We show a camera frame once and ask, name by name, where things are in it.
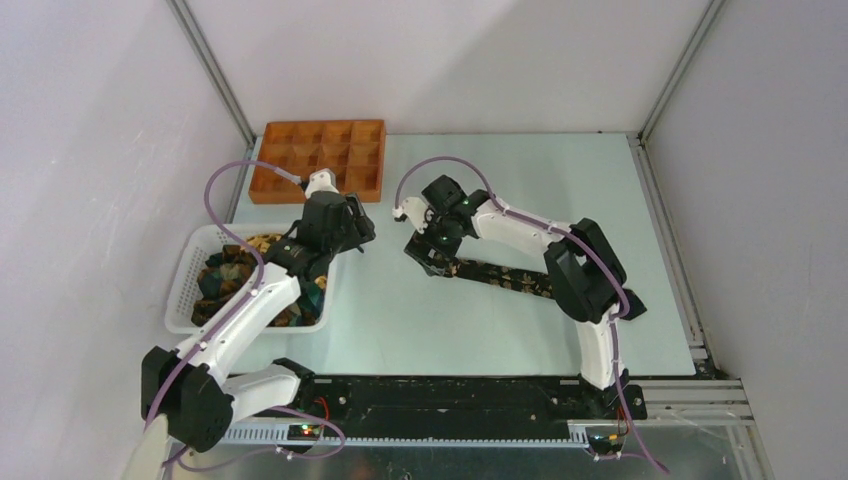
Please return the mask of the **black gold floral tie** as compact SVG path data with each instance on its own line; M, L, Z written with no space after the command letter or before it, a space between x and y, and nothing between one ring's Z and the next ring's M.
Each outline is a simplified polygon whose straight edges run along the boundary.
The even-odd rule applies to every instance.
M619 314L618 292L591 260L580 263L569 254L547 260L546 266L548 271L542 273L458 257L453 276L444 278L474 281L553 300L567 317L578 323L599 324L605 314L630 321L647 312L638 295L625 288L629 309Z

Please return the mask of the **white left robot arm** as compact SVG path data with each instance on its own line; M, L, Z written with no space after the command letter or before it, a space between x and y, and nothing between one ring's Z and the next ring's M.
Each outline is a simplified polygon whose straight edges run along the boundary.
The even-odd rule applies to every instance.
M325 276L335 257L359 250L376 237L357 195L313 193L291 230L264 254L246 248L255 267L204 328L171 350L152 348L141 363L141 413L164 416L167 432L188 448L206 452L230 426L281 406L304 416L316 403L315 388L287 361L258 372L230 375L236 361L306 287Z

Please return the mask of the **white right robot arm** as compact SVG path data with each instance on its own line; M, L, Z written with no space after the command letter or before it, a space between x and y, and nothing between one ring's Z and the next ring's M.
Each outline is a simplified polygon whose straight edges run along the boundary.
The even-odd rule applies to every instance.
M625 368L618 362L611 324L613 319L632 320L647 308L625 288L627 274L595 221L584 218L561 227L513 209L486 190L466 194L446 175L431 182L421 196L397 201L392 215L399 222L411 222L415 232L406 252L430 276L455 276L459 267L475 265L456 255L465 238L495 241L543 258L544 274L510 273L496 266L492 276L509 288L539 282L542 295L576 323L580 376L588 383L581 392L583 408L593 417L606 418L620 407L622 395L614 383Z

